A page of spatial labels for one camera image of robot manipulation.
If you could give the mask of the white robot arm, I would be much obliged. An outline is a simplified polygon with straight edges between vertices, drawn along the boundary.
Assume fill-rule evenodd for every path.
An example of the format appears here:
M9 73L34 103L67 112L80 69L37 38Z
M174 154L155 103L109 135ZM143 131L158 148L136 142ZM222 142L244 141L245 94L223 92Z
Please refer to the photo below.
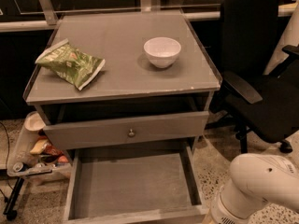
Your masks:
M299 175L288 159L241 154L231 161L229 175L210 205L215 224L248 224L270 203L299 212Z

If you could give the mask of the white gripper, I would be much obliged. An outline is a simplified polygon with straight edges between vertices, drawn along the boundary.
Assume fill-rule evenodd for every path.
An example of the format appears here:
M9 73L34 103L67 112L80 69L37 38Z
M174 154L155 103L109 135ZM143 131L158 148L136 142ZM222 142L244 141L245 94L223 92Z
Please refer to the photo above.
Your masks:
M221 187L215 197L211 201L210 215L214 224L248 224L248 218L239 217L234 210L230 209L230 205L224 204L222 193L224 187Z

